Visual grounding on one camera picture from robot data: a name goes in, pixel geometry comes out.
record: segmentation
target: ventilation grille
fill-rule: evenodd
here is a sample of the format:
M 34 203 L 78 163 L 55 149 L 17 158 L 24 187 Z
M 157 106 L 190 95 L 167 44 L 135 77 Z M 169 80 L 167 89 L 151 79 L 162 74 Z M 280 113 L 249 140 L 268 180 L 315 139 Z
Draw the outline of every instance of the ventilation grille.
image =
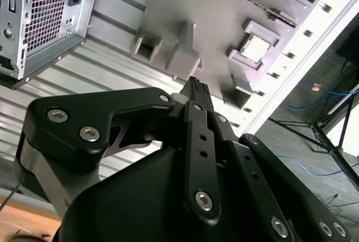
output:
M 33 0 L 31 23 L 25 27 L 27 51 L 58 39 L 65 0 Z

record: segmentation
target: blue cable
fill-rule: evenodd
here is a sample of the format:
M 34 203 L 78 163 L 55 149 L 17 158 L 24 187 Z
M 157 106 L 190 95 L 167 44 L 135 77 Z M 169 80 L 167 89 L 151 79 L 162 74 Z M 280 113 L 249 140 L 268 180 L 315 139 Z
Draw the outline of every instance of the blue cable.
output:
M 303 110 L 315 108 L 316 106 L 319 106 L 319 105 L 321 105 L 321 104 L 324 104 L 325 102 L 327 102 L 327 101 L 329 101 L 329 100 L 331 100 L 331 99 L 334 99 L 334 98 L 336 98 L 336 97 L 339 97 L 339 95 L 334 95 L 334 96 L 332 96 L 332 97 L 330 97 L 330 98 L 328 98 L 328 99 L 325 99 L 325 100 L 323 100 L 323 101 L 321 101 L 321 102 L 318 102 L 318 103 L 315 103 L 315 104 L 312 104 L 312 105 L 309 105 L 309 106 L 304 106 L 304 107 L 302 107 L 302 108 L 294 108 L 294 107 L 292 107 L 292 106 L 289 106 L 285 100 L 284 100 L 284 104 L 285 104 L 286 107 L 287 107 L 288 109 L 290 109 L 290 110 L 303 111 Z
M 307 86 L 307 87 L 314 87 L 315 86 L 314 83 L 309 83 L 309 82 L 301 82 L 300 85 Z M 345 91 L 345 92 L 334 92 L 334 91 L 326 89 L 326 88 L 322 88 L 322 87 L 318 87 L 318 88 L 319 88 L 319 90 L 327 92 L 327 93 L 332 94 L 332 95 L 347 96 L 347 95 L 354 95 L 354 94 L 359 93 L 359 90 L 357 90 L 355 92 L 351 92 L 351 90 Z
M 330 91 L 328 89 L 325 89 L 325 88 L 321 88 L 321 90 L 327 92 L 327 93 L 330 93 L 332 95 L 341 95 L 341 96 L 347 96 L 347 95 L 355 95 L 357 93 L 359 93 L 359 91 L 355 91 L 355 92 L 350 92 L 350 91 L 346 91 L 346 92 L 333 92 L 333 91 Z
M 285 159 L 285 160 L 288 160 L 288 161 L 291 161 L 291 162 L 295 162 L 297 165 L 299 165 L 301 168 L 304 169 L 305 172 L 307 172 L 309 175 L 312 175 L 312 176 L 320 176 L 320 177 L 324 177 L 324 176 L 333 176 L 333 175 L 337 175 L 343 171 L 337 171 L 337 172 L 333 172 L 333 173 L 329 173 L 329 174 L 315 174 L 315 173 L 312 173 L 311 171 L 307 170 L 306 167 L 304 165 L 302 165 L 300 162 L 298 162 L 297 160 L 295 159 L 292 159 L 292 158 L 289 158 L 287 156 L 277 156 L 279 159 Z M 359 162 L 356 163 L 355 165 L 352 165 L 352 167 L 356 167 L 359 165 Z

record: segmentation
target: wooden floor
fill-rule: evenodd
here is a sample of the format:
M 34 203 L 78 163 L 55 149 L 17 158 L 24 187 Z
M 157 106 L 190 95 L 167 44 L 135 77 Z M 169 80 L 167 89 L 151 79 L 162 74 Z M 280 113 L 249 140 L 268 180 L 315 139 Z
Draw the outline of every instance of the wooden floor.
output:
M 34 241 L 52 241 L 60 224 L 60 219 L 53 213 L 10 201 L 0 213 L 0 241 L 10 242 L 19 236 L 38 238 Z

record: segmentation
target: gray floor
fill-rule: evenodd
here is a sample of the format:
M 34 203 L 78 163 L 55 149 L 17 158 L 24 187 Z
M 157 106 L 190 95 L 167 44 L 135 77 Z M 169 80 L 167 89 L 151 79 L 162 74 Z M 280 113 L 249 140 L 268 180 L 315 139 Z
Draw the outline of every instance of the gray floor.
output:
M 337 47 L 343 41 L 343 35 L 325 52 L 325 54 L 312 67 L 309 73 L 303 78 L 302 82 L 288 95 L 287 104 L 295 107 L 303 107 L 326 99 L 328 94 L 324 92 L 313 92 L 311 88 L 306 86 L 309 82 L 319 82 L 323 87 L 335 89 L 336 91 L 345 91 L 352 89 L 357 84 L 355 75 L 347 78 L 345 82 L 340 69 L 344 63 L 344 59 L 338 57 L 335 52 Z M 348 66 L 343 70 L 344 75 L 352 73 L 356 68 Z M 325 108 L 326 111 L 331 109 L 337 100 L 330 101 Z M 323 105 L 307 111 L 291 111 L 284 103 L 271 116 L 279 120 L 294 120 L 301 122 L 313 122 L 323 110 Z M 314 138 L 314 134 L 310 129 L 299 128 L 302 133 Z M 304 164 L 307 169 L 316 174 L 328 174 L 339 170 L 334 160 L 327 155 L 313 153 L 310 146 L 304 139 L 297 137 L 293 133 L 267 121 L 257 132 L 257 136 L 276 154 L 288 156 L 298 160 Z M 358 159 L 354 156 L 344 154 L 346 159 L 351 163 L 357 163 Z M 332 196 L 340 194 L 330 205 L 351 203 L 359 201 L 359 193 L 354 189 L 343 173 L 330 177 L 315 177 L 307 174 L 300 166 L 294 162 L 283 160 L 283 162 L 293 171 L 293 173 L 304 182 L 309 189 L 316 195 L 320 196 L 324 201 L 329 201 Z M 359 204 L 346 206 L 339 214 L 343 217 L 351 218 L 359 222 Z M 345 218 L 339 218 L 351 231 L 354 241 L 359 241 L 359 223 L 355 223 Z

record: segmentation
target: black tripod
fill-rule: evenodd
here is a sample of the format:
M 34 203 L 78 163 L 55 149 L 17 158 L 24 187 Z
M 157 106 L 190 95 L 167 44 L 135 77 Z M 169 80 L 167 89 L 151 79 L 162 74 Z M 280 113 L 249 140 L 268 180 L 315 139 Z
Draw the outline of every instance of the black tripod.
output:
M 271 122 L 283 127 L 284 129 L 300 136 L 301 138 L 304 138 L 305 140 L 317 145 L 318 147 L 325 149 L 326 151 L 315 151 L 315 150 L 312 150 L 312 151 L 317 152 L 317 153 L 324 153 L 324 154 L 327 154 L 327 155 L 330 155 L 331 157 L 333 157 L 334 161 L 338 164 L 340 169 L 342 169 L 342 171 L 347 176 L 349 181 L 353 184 L 355 189 L 359 192 L 359 176 L 353 170 L 351 165 L 347 162 L 347 160 L 342 155 L 342 152 L 343 152 L 342 146 L 343 146 L 343 142 L 344 142 L 344 136 L 346 134 L 350 113 L 351 113 L 351 110 L 353 107 L 354 97 L 355 97 L 355 94 L 352 94 L 339 108 L 336 109 L 335 112 L 327 115 L 324 119 L 322 119 L 316 123 L 291 122 L 291 121 L 283 121 L 283 120 L 274 120 L 272 118 L 269 118 L 269 120 Z M 342 133 L 340 135 L 339 145 L 335 146 L 335 145 L 333 145 L 331 140 L 326 136 L 326 134 L 323 132 L 323 127 L 326 126 L 331 120 L 333 120 L 333 118 L 335 118 L 335 116 L 338 113 L 340 113 L 340 111 L 343 110 L 345 107 L 347 107 L 347 111 L 346 111 L 346 116 L 344 119 Z M 305 134 L 302 134 L 302 133 L 294 130 L 290 126 L 311 128 L 314 132 L 314 135 L 319 140 L 319 142 L 317 140 L 314 140 L 314 139 L 306 136 Z

